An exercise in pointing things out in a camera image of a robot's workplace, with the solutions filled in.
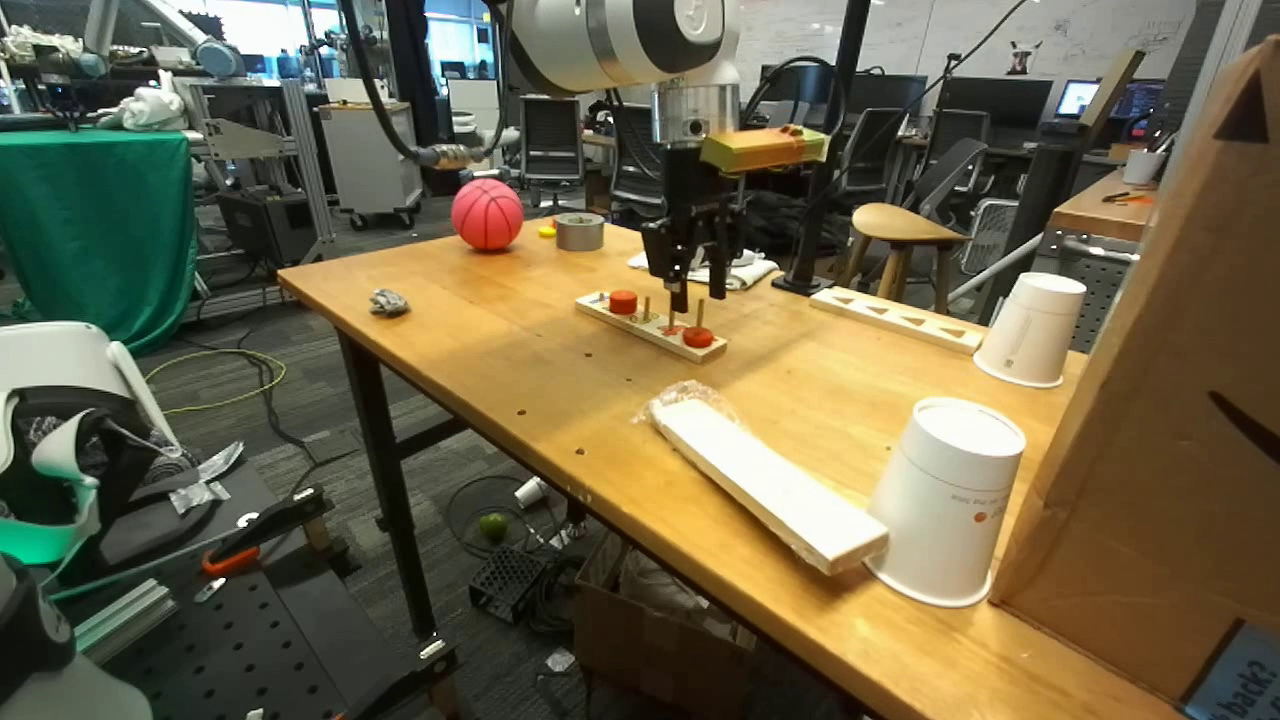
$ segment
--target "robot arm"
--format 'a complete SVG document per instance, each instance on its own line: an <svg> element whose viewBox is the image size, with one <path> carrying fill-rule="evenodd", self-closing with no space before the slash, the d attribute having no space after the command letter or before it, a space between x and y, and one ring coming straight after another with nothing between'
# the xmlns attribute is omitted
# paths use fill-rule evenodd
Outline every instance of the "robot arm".
<svg viewBox="0 0 1280 720"><path fill-rule="evenodd" d="M736 54L731 0L509 0L511 63L546 93L646 88Z"/></svg>
<svg viewBox="0 0 1280 720"><path fill-rule="evenodd" d="M650 271L688 314L688 271L710 247L711 297L729 277L719 178L702 164L710 136L736 130L731 0L490 0L499 20L509 88L553 95L652 88L667 217L646 229Z"/></svg>

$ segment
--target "wooden table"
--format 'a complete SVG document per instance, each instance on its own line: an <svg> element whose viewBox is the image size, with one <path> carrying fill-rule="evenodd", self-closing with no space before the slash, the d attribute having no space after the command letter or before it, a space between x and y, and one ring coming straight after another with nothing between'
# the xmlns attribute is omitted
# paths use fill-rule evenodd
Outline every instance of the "wooden table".
<svg viewBox="0 0 1280 720"><path fill-rule="evenodd" d="M1146 241L1157 199L1157 187L1133 187L1114 171L1053 209L1047 229L1102 241Z"/></svg>
<svg viewBox="0 0 1280 720"><path fill-rule="evenodd" d="M991 603L946 613L868 573L815 575L637 419L659 389L702 380L775 451L868 504L911 404L968 398L1029 432L1018 512L1081 357L1063 389L1024 391L976 374L957 347L752 288L710 306L729 351L694 364L572 306L598 288L666 301L658 280L625 266L637 247L642 235L610 229L604 254L557 254L527 224L499 256L434 241L281 271L339 334L397 560L416 563L400 569L406 584L420 584L420 558L380 364L883 718L1173 718L1165 701ZM367 317L374 288L406 293L412 314Z"/></svg>

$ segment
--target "table leg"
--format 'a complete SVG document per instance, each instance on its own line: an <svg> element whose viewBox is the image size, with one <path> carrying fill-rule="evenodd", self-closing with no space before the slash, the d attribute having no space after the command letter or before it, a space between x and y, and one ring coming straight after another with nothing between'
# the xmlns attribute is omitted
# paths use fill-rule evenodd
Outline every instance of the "table leg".
<svg viewBox="0 0 1280 720"><path fill-rule="evenodd" d="M339 347L345 347L349 385L354 385L354 401L355 401L355 415L360 415L360 432L363 432L376 504L383 512L383 534L397 551L397 573L400 573L400 589L410 599L412 633L420 641L434 641L437 635L434 591L427 591L425 560L416 551L416 530L412 530L412 507L410 507L397 423L392 423L380 361L349 338L339 338Z"/></svg>
<svg viewBox="0 0 1280 720"><path fill-rule="evenodd" d="M911 247L888 243L888 262L883 262L878 297L903 301L909 267L911 267Z"/></svg>
<svg viewBox="0 0 1280 720"><path fill-rule="evenodd" d="M931 308L952 314L949 288L952 288L952 243L931 243Z"/></svg>

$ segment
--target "small object on table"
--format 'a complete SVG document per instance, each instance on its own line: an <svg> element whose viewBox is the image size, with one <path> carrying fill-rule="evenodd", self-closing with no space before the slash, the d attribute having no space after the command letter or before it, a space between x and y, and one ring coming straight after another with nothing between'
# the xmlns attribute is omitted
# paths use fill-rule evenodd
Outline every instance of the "small object on table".
<svg viewBox="0 0 1280 720"><path fill-rule="evenodd" d="M685 343L688 347L711 347L716 343L716 334L704 323L710 317L710 301L695 301L695 323L685 330Z"/></svg>
<svg viewBox="0 0 1280 720"><path fill-rule="evenodd" d="M367 314L374 317L406 317L410 314L410 301L400 297L400 293L392 293L392 288L376 288L374 297L367 297Z"/></svg>
<svg viewBox="0 0 1280 720"><path fill-rule="evenodd" d="M610 314L637 317L637 293L625 293L625 288L610 293Z"/></svg>
<svg viewBox="0 0 1280 720"><path fill-rule="evenodd" d="M650 343L658 343L658 347L666 347L673 357L685 357L685 361L710 361L710 357L729 347L723 338L711 338L711 343L704 343L704 347L685 343L677 314L667 314L666 322L646 322L646 317L637 317L637 301L631 301L629 314L617 314L613 308L613 293L575 297L575 308L589 314L589 317L599 317L599 322L610 322L610 323L617 323L617 330L625 330L625 334L631 334L631 338L642 338L642 340L650 340Z"/></svg>

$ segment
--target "monitor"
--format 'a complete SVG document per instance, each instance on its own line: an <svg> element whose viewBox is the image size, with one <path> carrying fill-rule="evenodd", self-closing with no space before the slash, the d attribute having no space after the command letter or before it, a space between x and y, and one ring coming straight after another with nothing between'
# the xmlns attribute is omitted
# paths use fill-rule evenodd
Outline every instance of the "monitor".
<svg viewBox="0 0 1280 720"><path fill-rule="evenodd" d="M1102 80L1067 80L1063 95L1056 102L1056 120L1081 120L1091 104Z"/></svg>
<svg viewBox="0 0 1280 720"><path fill-rule="evenodd" d="M952 78L946 86L939 110L979 110L991 117L991 130L1037 133L1053 80L1020 78Z"/></svg>
<svg viewBox="0 0 1280 720"><path fill-rule="evenodd" d="M930 78L852 78L846 111L865 110L903 110L909 120L921 117Z"/></svg>

